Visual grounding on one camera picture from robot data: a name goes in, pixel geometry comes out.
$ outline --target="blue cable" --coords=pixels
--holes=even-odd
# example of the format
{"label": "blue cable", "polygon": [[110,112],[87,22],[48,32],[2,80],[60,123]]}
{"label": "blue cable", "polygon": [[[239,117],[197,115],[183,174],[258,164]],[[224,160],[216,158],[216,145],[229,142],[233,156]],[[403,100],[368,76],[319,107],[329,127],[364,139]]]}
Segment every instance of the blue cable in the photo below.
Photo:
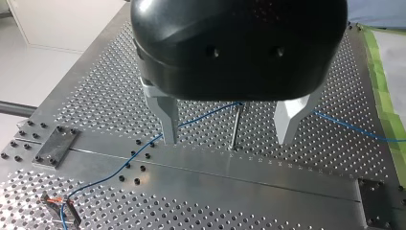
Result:
{"label": "blue cable", "polygon": [[[226,104],[226,105],[224,105],[224,106],[221,106],[221,107],[218,108],[218,109],[213,110],[212,112],[209,112],[209,113],[207,113],[207,114],[205,114],[205,115],[202,115],[202,116],[200,116],[200,117],[198,117],[198,118],[196,118],[196,119],[193,119],[193,120],[191,120],[191,121],[185,122],[185,123],[179,125],[178,127],[184,127],[184,126],[187,126],[187,125],[189,125],[189,124],[198,122],[198,121],[202,120],[203,118],[208,117],[208,116],[210,116],[210,115],[212,115],[212,114],[214,114],[214,113],[216,113],[216,112],[218,112],[218,111],[220,111],[220,110],[222,110],[222,109],[224,109],[224,108],[231,107],[231,106],[238,105],[238,104],[242,104],[242,103],[229,103],[229,104]],[[90,183],[90,184],[88,184],[88,185],[86,185],[86,186],[83,186],[83,187],[81,187],[81,188],[78,188],[78,189],[74,190],[71,194],[68,195],[68,198],[70,198],[71,196],[75,195],[77,192],[80,192],[80,191],[82,191],[82,190],[84,190],[84,189],[87,189],[87,188],[89,188],[89,187],[91,187],[91,186],[94,186],[94,185],[103,183],[104,181],[111,179],[111,178],[114,177],[116,174],[118,174],[118,173],[119,173],[132,159],[134,159],[134,157],[136,157],[142,150],[144,150],[147,146],[149,146],[151,143],[153,143],[154,141],[158,140],[158,139],[161,138],[162,136],[163,136],[163,134],[160,133],[158,136],[156,136],[155,138],[153,138],[152,140],[150,140],[149,142],[147,142],[147,143],[146,143],[142,148],[140,148],[133,156],[131,156],[127,161],[125,161],[125,163],[124,163],[116,172],[114,172],[113,174],[107,176],[107,177],[104,178],[104,179],[98,180],[98,181],[96,181],[96,182]],[[68,227],[66,226],[66,222],[65,222],[65,218],[64,218],[64,213],[63,213],[63,208],[64,208],[64,207],[65,207],[65,203],[62,203],[62,206],[60,207],[60,213],[59,213],[59,214],[60,214],[60,219],[62,220],[63,229],[64,229],[64,230],[68,230]]]}
{"label": "blue cable", "polygon": [[373,134],[373,133],[371,133],[371,132],[368,132],[368,131],[365,131],[365,130],[359,128],[359,127],[352,126],[352,125],[347,124],[347,123],[344,123],[344,122],[340,122],[340,121],[338,121],[337,119],[332,118],[332,117],[330,117],[330,116],[328,116],[328,115],[326,115],[326,114],[324,114],[324,113],[317,112],[317,111],[313,111],[313,112],[314,112],[314,114],[316,114],[316,115],[318,115],[318,116],[320,116],[320,117],[326,118],[327,120],[330,120],[330,121],[332,121],[333,123],[340,124],[340,125],[342,125],[342,126],[344,126],[344,127],[349,127],[349,128],[351,128],[351,129],[354,129],[354,130],[356,130],[356,131],[359,131],[359,132],[361,132],[361,133],[363,133],[363,134],[365,134],[365,135],[367,135],[367,136],[376,138],[376,139],[378,139],[378,140],[380,140],[380,141],[385,141],[385,142],[406,142],[406,139],[393,139],[393,138],[385,138],[385,137],[376,136],[375,134]]}

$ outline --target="perforated metal table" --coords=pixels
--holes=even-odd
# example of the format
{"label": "perforated metal table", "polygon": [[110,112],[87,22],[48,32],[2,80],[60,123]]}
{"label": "perforated metal table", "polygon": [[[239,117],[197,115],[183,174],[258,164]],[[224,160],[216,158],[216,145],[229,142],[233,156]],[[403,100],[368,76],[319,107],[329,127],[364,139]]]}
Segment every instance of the perforated metal table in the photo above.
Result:
{"label": "perforated metal table", "polygon": [[[144,102],[128,17],[124,5],[30,118],[34,124],[21,127],[25,135],[15,135],[16,146],[3,150],[9,158],[0,159],[0,227],[56,229],[38,201],[42,191],[63,196],[109,175],[140,148],[135,140],[144,144],[160,132]],[[181,121],[187,121],[225,103],[178,104]],[[353,29],[343,37],[315,109],[384,136],[374,107],[365,51]],[[387,144],[309,115],[294,143],[280,146],[274,110],[275,103],[250,103],[241,119],[239,151],[227,150],[231,110],[181,128],[175,146],[156,142],[123,169],[124,182],[116,176],[75,196],[81,227],[363,229],[355,178],[398,186]],[[58,125],[80,130],[66,159],[57,170],[34,166],[35,154]],[[22,160],[14,161],[15,155]],[[403,229],[405,196],[390,194],[394,221]]]}

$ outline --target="metal plate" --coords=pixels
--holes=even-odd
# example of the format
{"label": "metal plate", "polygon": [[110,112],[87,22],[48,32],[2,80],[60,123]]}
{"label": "metal plate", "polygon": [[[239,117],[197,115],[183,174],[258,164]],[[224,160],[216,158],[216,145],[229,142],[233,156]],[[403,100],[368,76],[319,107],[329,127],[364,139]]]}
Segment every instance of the metal plate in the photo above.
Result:
{"label": "metal plate", "polygon": [[78,136],[78,131],[69,127],[58,126],[41,146],[33,164],[56,169],[62,164],[67,150]]}
{"label": "metal plate", "polygon": [[385,184],[366,179],[358,179],[357,182],[365,228],[395,229],[394,214]]}
{"label": "metal plate", "polygon": [[[33,150],[38,149],[38,145],[33,146]],[[34,167],[30,161],[0,161],[0,179],[4,181],[0,187],[3,197],[0,227],[55,229],[51,215],[38,200],[43,191],[50,196],[66,195],[87,181],[110,174],[123,162],[117,157],[78,151],[70,151],[56,172]],[[144,172],[141,165],[147,168]],[[119,181],[119,175],[125,177],[124,182]],[[141,179],[139,186],[133,183],[136,177]],[[106,183],[75,195],[74,202],[83,229],[149,229],[149,226],[221,229],[222,226],[352,230],[360,226],[355,201],[141,162],[132,162],[130,169],[123,169]]]}

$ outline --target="metal pin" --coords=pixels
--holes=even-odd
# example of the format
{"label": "metal pin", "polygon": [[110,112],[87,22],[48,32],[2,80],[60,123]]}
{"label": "metal pin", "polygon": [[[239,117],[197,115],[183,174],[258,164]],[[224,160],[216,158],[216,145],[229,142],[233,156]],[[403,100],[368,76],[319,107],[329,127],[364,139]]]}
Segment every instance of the metal pin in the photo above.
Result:
{"label": "metal pin", "polygon": [[231,140],[230,150],[236,150],[237,133],[239,127],[239,120],[241,119],[242,108],[243,106],[241,105],[237,106],[237,115],[234,123],[233,139]]}

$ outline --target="green tape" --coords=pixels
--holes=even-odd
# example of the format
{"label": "green tape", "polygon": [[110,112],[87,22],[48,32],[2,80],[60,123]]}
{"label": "green tape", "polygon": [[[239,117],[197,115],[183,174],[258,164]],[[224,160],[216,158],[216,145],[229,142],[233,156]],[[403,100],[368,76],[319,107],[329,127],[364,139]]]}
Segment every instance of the green tape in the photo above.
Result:
{"label": "green tape", "polygon": [[[382,124],[385,136],[394,139],[406,139],[406,131],[395,114],[391,95],[388,90],[385,72],[379,53],[379,46],[372,31],[391,33],[396,35],[406,35],[403,32],[379,30],[368,26],[362,26],[364,37],[367,43],[368,68],[372,83],[373,96],[376,103],[376,111]],[[406,187],[406,142],[389,142],[389,149],[395,163],[397,177],[402,186]]]}

